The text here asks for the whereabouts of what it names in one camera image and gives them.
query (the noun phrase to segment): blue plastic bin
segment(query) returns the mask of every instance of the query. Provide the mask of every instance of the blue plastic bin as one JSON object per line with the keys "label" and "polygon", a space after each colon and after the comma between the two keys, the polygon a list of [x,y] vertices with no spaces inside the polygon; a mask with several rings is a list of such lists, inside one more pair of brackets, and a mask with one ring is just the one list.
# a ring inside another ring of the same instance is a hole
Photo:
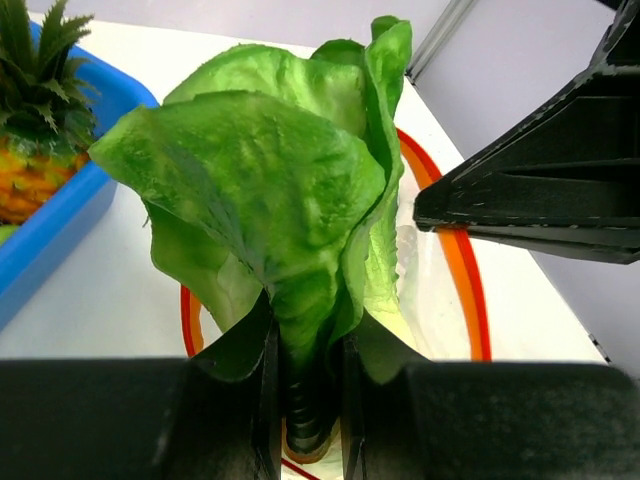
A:
{"label": "blue plastic bin", "polygon": [[[32,23],[31,31],[37,39],[40,27]],[[96,102],[92,108],[99,122],[97,134],[138,105],[158,105],[137,80],[81,48],[74,48],[71,54],[91,59],[78,76],[101,93],[87,92]],[[115,191],[116,182],[90,162],[0,246],[0,329],[95,226]]]}

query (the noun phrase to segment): pineapple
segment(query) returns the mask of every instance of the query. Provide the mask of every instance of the pineapple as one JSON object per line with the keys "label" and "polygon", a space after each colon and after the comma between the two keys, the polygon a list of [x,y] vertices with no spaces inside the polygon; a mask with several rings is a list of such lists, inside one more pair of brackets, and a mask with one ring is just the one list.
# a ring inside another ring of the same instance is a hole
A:
{"label": "pineapple", "polygon": [[45,15],[32,41],[25,0],[0,0],[0,225],[21,225],[89,161],[95,118],[69,57],[92,16]]}

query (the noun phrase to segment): white table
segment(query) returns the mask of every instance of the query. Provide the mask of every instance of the white table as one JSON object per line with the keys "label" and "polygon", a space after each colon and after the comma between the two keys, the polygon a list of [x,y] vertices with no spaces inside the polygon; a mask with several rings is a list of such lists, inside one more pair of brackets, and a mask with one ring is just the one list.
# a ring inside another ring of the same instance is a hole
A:
{"label": "white table", "polygon": [[[92,30],[82,47],[140,80],[159,100],[202,62],[240,42],[104,22]],[[396,123],[443,172],[462,161],[408,83]],[[119,187],[104,219],[0,333],[0,357],[184,356],[178,285],[151,264],[145,219],[137,196]],[[496,359],[603,361],[527,251],[473,245]]]}

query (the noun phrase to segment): lettuce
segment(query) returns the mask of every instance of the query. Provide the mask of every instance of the lettuce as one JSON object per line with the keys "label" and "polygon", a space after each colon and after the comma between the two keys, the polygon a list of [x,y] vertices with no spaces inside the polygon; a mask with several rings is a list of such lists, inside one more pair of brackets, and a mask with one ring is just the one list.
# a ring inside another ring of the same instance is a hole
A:
{"label": "lettuce", "polygon": [[234,47],[89,150],[142,198],[156,267],[223,331],[267,291],[294,377],[364,308],[402,321],[393,115],[411,27],[381,17],[372,34],[367,47],[333,40],[310,59]]}

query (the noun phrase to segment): white wall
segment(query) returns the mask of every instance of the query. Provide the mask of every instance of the white wall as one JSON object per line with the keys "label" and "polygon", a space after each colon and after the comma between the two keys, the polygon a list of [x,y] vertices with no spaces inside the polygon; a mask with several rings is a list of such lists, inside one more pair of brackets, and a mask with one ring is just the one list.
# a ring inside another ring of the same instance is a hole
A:
{"label": "white wall", "polygon": [[[613,16],[594,0],[478,0],[418,88],[469,157],[583,70]],[[640,376],[640,265],[536,258],[614,363]]]}
{"label": "white wall", "polygon": [[[53,0],[27,0],[42,13]],[[318,46],[331,38],[370,39],[380,15],[411,20],[417,47],[449,0],[70,0],[69,14],[98,20]]]}

